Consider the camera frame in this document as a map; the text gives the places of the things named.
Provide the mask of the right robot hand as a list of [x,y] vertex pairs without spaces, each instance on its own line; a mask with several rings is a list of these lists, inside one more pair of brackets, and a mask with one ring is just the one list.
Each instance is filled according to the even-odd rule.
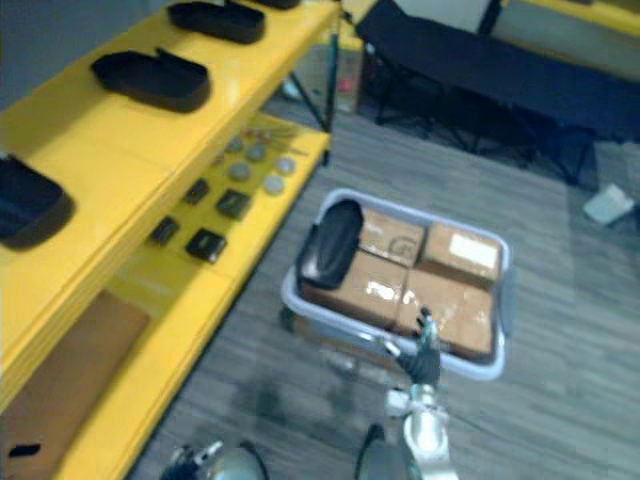
[[416,342],[416,352],[408,354],[392,340],[378,337],[377,343],[395,359],[414,385],[428,385],[436,388],[441,374],[440,337],[437,323],[431,311],[422,307],[416,318],[422,327]]

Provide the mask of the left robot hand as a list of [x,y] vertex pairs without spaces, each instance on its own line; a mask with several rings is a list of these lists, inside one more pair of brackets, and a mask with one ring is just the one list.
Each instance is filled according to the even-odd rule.
[[178,448],[160,475],[161,480],[207,479],[207,469],[223,447],[221,440],[196,449],[190,445]]

